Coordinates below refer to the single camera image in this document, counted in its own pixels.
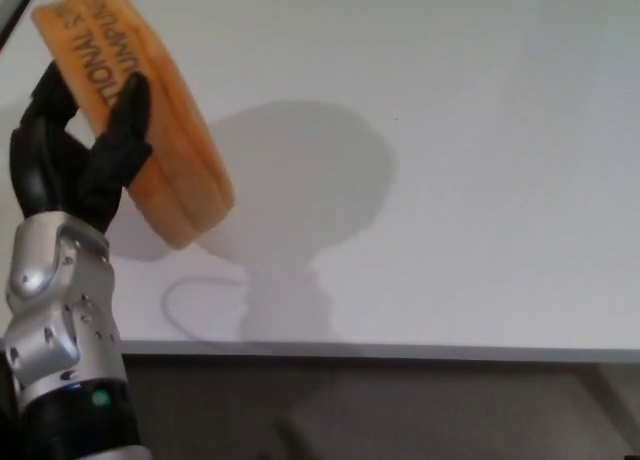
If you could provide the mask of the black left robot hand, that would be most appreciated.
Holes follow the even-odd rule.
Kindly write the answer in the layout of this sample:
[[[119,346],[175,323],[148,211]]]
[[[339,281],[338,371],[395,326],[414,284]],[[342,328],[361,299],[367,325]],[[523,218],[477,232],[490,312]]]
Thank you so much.
[[[11,134],[11,183],[25,218],[64,212],[104,234],[123,190],[152,153],[146,142],[149,81],[138,71],[129,75],[91,147],[66,131],[78,110],[57,65],[50,64]]]

